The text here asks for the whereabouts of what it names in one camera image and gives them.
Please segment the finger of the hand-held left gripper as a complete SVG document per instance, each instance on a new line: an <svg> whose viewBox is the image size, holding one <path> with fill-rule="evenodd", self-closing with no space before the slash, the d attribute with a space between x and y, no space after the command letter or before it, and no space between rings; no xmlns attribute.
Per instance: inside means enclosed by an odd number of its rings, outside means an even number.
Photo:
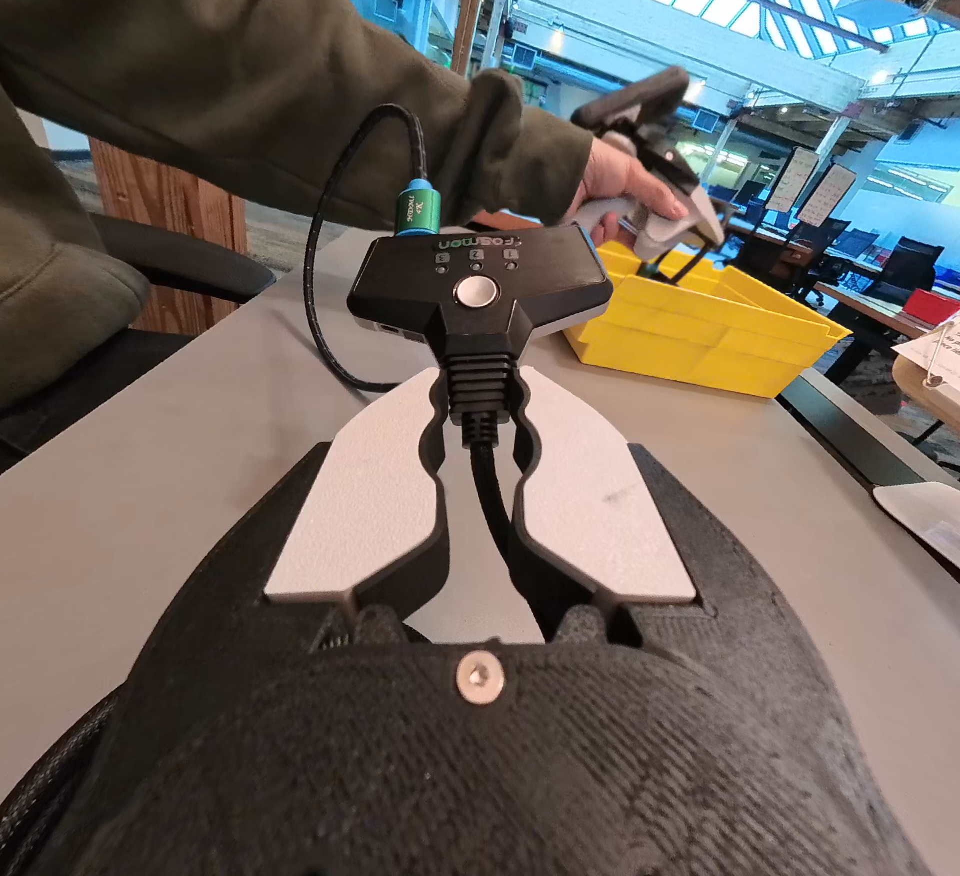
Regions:
<svg viewBox="0 0 960 876"><path fill-rule="evenodd" d="M719 249L726 241L723 212L717 210L701 185L693 187L687 196L687 241L699 241L708 250Z"/></svg>

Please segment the white standing board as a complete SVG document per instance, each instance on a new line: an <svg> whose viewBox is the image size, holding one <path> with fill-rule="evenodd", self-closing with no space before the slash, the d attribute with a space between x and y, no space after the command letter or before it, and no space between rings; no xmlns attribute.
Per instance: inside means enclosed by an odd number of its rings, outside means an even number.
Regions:
<svg viewBox="0 0 960 876"><path fill-rule="evenodd" d="M798 222L813 226L823 225L857 179L856 172L843 165L831 163L798 209Z"/></svg>
<svg viewBox="0 0 960 876"><path fill-rule="evenodd" d="M820 155L816 150L794 147L777 174L769 196L764 200L764 209L777 213L790 211L819 163Z"/></svg>

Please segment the person's left hand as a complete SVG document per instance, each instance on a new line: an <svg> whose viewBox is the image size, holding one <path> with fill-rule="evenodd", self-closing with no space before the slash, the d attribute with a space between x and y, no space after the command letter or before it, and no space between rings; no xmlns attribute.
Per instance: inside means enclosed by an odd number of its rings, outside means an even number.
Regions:
<svg viewBox="0 0 960 876"><path fill-rule="evenodd" d="M591 144L582 180L568 211L569 220L585 203L612 198L635 200L665 220L678 221L687 216L685 205L638 159L597 138Z"/></svg>

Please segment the black office chair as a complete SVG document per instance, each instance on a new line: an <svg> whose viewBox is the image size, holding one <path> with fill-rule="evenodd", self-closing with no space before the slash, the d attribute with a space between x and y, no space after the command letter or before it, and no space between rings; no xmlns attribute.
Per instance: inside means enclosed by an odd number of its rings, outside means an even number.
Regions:
<svg viewBox="0 0 960 876"><path fill-rule="evenodd" d="M943 246L900 237L866 294L886 303L906 305L916 290L932 289L935 264L944 249Z"/></svg>
<svg viewBox="0 0 960 876"><path fill-rule="evenodd" d="M89 213L106 252L153 286L243 304L275 281L233 250L148 224ZM59 378L2 408L5 473L74 423L182 350L193 334L125 328L68 366Z"/></svg>

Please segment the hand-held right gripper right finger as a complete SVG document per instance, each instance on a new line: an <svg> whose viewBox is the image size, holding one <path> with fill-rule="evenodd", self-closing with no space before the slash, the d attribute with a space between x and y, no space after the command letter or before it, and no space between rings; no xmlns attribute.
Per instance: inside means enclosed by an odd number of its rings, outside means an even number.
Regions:
<svg viewBox="0 0 960 876"><path fill-rule="evenodd" d="M690 572L618 428L530 366L515 385L511 580L542 635L578 606L615 636L630 607L693 606Z"/></svg>

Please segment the white paper tag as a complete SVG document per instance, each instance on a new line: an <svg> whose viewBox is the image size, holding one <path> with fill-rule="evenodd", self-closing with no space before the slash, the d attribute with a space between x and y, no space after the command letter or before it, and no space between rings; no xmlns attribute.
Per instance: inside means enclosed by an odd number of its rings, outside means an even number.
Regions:
<svg viewBox="0 0 960 876"><path fill-rule="evenodd" d="M926 390L959 391L959 318L946 320L931 332L893 347L894 353L918 369Z"/></svg>

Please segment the black blue cable connector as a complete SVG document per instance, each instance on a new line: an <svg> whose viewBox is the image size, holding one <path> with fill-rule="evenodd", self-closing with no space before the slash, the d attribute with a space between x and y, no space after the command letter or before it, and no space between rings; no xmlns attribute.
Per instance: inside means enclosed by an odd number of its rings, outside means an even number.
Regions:
<svg viewBox="0 0 960 876"><path fill-rule="evenodd" d="M308 329L323 364L340 383L347 387L360 392L376 394L389 392L397 384L361 380L346 370L337 360L329 347L318 319L315 268L320 231L325 221L328 203L338 189L342 176L366 139L381 123L389 120L398 121L406 130L411 170L410 181L398 194L395 201L394 232L392 234L396 237L439 234L441 195L428 179L426 141L422 124L416 115L398 104L392 102L379 104L366 115L360 126L354 131L320 191L321 194L307 233L301 281Z"/></svg>

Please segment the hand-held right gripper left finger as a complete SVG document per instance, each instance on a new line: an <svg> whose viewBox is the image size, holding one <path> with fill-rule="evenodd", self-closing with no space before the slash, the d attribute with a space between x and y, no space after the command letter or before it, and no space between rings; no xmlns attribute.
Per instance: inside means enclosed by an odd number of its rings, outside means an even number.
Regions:
<svg viewBox="0 0 960 876"><path fill-rule="evenodd" d="M354 416L331 442L265 584L273 604L334 604L402 620L450 572L440 471L446 379L428 368Z"/></svg>

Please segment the grey desk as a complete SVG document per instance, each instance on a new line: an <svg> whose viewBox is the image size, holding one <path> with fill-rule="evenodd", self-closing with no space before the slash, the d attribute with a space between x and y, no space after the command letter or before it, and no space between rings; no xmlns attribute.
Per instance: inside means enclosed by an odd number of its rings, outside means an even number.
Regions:
<svg viewBox="0 0 960 876"><path fill-rule="evenodd" d="M126 678L214 544L363 406L318 361L290 273L2 476L2 796ZM779 403L525 360L648 450L794 608L870 770L958 874L958 582Z"/></svg>

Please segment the white paper sheet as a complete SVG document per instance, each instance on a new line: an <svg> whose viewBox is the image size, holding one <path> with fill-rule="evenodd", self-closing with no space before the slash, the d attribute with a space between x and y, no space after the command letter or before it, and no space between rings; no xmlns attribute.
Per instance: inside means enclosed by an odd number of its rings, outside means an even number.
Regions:
<svg viewBox="0 0 960 876"><path fill-rule="evenodd" d="M959 489L943 483L877 486L874 501L937 556L959 568Z"/></svg>

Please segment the black switch hub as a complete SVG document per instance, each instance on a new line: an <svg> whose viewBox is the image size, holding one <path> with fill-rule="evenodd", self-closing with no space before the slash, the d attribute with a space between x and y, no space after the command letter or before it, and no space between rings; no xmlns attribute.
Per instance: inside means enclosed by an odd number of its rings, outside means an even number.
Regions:
<svg viewBox="0 0 960 876"><path fill-rule="evenodd" d="M508 516L498 483L498 428L518 419L520 360L534 339L602 313L614 288L576 223L475 236L375 239L346 298L350 314L424 342L446 386L448 415L469 452L487 529L510 581L550 642L589 601L568 571L546 568Z"/></svg>

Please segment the red box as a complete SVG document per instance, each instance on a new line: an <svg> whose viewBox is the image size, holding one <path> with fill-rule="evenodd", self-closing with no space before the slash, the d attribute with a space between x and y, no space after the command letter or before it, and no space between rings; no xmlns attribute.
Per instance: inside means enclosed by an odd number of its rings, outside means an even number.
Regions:
<svg viewBox="0 0 960 876"><path fill-rule="evenodd" d="M937 326L958 316L959 297L917 289L909 295L901 311L905 317Z"/></svg>

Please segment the person's green hoodie torso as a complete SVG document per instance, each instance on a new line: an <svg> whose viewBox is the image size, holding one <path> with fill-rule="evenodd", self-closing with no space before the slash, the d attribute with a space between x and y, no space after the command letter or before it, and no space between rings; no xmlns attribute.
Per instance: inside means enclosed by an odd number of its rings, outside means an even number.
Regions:
<svg viewBox="0 0 960 876"><path fill-rule="evenodd" d="M1 406L53 384L134 322L147 278L107 253L54 160L1 92Z"/></svg>

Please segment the yellow plastic bin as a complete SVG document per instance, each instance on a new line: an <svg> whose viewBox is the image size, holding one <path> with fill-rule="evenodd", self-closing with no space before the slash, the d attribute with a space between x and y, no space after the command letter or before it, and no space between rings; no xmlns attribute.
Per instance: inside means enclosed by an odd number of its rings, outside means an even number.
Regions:
<svg viewBox="0 0 960 876"><path fill-rule="evenodd" d="M850 334L708 259L674 285L643 275L622 244L606 243L598 254L615 287L606 311L562 331L585 365L774 398Z"/></svg>

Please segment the person's left forearm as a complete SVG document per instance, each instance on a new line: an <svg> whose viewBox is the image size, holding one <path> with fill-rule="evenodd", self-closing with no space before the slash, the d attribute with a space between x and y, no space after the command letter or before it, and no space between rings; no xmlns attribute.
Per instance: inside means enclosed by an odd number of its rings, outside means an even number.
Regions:
<svg viewBox="0 0 960 876"><path fill-rule="evenodd" d="M442 225L557 223L592 146L514 78L453 74L350 0L2 0L1 43L16 106L304 216L387 103L421 123Z"/></svg>

